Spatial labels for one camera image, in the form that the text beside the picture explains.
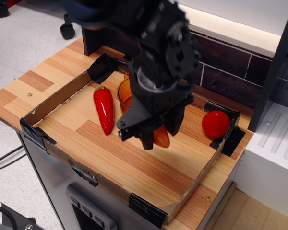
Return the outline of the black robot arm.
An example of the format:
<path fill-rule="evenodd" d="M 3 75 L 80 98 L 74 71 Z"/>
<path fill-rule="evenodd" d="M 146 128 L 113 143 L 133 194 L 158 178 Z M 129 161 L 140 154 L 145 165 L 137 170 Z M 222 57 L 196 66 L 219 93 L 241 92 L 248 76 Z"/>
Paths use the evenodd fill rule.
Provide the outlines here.
<path fill-rule="evenodd" d="M 154 131 L 178 133 L 192 103 L 191 73 L 200 55 L 185 13 L 167 0 L 65 0 L 71 19 L 90 30 L 108 27 L 136 40 L 141 52 L 128 64 L 132 104 L 117 122 L 119 137 L 154 144 Z"/>

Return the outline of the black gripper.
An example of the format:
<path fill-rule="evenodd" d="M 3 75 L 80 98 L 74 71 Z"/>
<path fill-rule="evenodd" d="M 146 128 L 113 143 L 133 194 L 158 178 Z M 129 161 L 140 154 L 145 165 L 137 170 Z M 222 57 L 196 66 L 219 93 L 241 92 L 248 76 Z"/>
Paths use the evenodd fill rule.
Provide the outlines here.
<path fill-rule="evenodd" d="M 190 72 L 172 75 L 168 68 L 140 61 L 128 64 L 132 104 L 118 120 L 119 137 L 138 138 L 144 150 L 154 146 L 154 130 L 165 125 L 175 136 L 184 119 L 185 107 L 192 100 L 194 82 Z"/>

